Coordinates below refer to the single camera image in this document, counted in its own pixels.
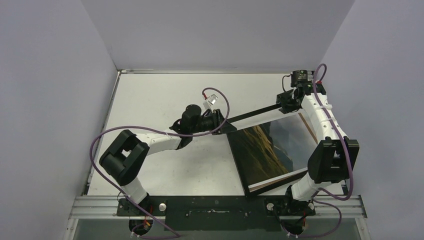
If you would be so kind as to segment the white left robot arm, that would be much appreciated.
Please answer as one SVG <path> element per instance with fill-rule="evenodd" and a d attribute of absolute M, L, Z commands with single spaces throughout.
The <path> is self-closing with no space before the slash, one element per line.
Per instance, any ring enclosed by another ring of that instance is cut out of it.
<path fill-rule="evenodd" d="M 150 196 L 143 188 L 138 174 L 149 155 L 186 147 L 193 135 L 212 132 L 214 135 L 235 132 L 237 128 L 227 122 L 219 109 L 202 113 L 198 105 L 188 105 L 170 126 L 170 133 L 135 134 L 125 129 L 99 159 L 100 166 L 117 182 L 131 201 L 129 208 L 136 215 L 149 210 Z"/>

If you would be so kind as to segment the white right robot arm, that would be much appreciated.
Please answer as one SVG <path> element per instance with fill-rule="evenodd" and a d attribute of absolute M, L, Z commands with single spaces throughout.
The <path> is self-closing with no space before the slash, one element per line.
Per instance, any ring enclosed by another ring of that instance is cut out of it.
<path fill-rule="evenodd" d="M 277 96 L 284 114 L 304 110 L 312 123 L 317 146 L 307 162 L 307 173 L 289 188 L 291 195 L 283 199 L 282 207 L 290 215 L 303 207 L 318 192 L 328 192 L 332 184 L 353 180 L 353 167 L 359 143 L 342 130 L 328 101 L 322 82 L 311 77 L 312 71 L 294 70 L 290 76 L 291 89 Z"/>

